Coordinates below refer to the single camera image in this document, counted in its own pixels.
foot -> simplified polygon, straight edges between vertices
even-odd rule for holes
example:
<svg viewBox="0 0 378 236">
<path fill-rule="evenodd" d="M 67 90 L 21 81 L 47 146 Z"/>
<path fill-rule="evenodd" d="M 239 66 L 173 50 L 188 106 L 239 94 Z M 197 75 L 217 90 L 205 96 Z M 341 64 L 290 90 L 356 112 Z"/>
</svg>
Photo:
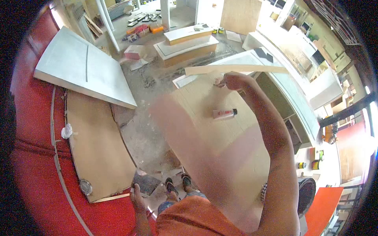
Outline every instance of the foot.
<svg viewBox="0 0 378 236">
<path fill-rule="evenodd" d="M 176 190 L 175 186 L 173 186 L 173 180 L 169 177 L 166 179 L 166 187 L 168 193 L 174 191 L 176 196 L 178 196 L 178 191 Z"/>
<path fill-rule="evenodd" d="M 189 193 L 191 191 L 193 191 L 192 189 L 192 181 L 191 181 L 191 178 L 188 174 L 182 174 L 181 175 L 181 179 L 183 180 L 183 187 L 184 187 L 184 190 Z"/>
</svg>

black metal beam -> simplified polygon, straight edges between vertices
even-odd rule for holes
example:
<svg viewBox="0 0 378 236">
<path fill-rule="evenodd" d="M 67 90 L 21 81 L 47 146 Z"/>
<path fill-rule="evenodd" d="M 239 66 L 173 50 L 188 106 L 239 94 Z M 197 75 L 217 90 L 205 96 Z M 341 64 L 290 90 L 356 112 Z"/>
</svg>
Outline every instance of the black metal beam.
<svg viewBox="0 0 378 236">
<path fill-rule="evenodd" d="M 359 112 L 360 110 L 369 106 L 369 104 L 372 101 L 375 101 L 376 99 L 377 99 L 376 92 L 371 92 L 370 94 L 366 95 L 363 99 L 357 101 L 352 106 L 349 106 L 346 109 L 319 121 L 320 127 L 321 128 L 326 127 L 328 125 L 336 123 L 339 120 L 345 119 L 348 116 L 354 115 L 357 112 Z"/>
</svg>

pink box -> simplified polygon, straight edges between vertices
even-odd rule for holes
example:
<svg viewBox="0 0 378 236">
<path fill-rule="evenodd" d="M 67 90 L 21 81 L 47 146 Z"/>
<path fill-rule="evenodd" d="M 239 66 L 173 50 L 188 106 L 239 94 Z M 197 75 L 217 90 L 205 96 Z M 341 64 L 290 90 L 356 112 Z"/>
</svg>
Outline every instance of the pink box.
<svg viewBox="0 0 378 236">
<path fill-rule="evenodd" d="M 130 45 L 124 52 L 125 57 L 129 59 L 140 59 L 145 54 L 145 47 L 143 45 Z"/>
</svg>

orange shirt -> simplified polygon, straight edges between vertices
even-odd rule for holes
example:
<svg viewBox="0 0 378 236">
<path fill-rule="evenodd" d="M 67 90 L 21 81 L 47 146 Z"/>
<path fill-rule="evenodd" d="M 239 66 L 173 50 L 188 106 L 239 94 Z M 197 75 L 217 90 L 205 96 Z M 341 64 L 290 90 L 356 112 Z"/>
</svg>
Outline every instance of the orange shirt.
<svg viewBox="0 0 378 236">
<path fill-rule="evenodd" d="M 158 235 L 242 235 L 209 200 L 189 196 L 164 210 L 156 219 Z"/>
</svg>

hand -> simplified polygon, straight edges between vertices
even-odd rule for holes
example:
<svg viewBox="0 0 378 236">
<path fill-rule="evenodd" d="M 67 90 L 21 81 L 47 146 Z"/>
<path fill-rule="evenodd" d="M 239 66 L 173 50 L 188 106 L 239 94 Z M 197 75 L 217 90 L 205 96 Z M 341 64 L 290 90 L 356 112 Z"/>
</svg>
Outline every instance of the hand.
<svg viewBox="0 0 378 236">
<path fill-rule="evenodd" d="M 141 196 L 141 188 L 139 184 L 134 184 L 134 192 L 131 193 L 131 202 L 134 205 L 136 213 L 145 212 L 146 208 L 144 206 L 144 199 Z"/>
<path fill-rule="evenodd" d="M 239 90 L 248 86 L 248 83 L 253 80 L 250 76 L 238 73 L 238 72 L 228 72 L 223 76 L 223 81 L 228 89 Z"/>
</svg>

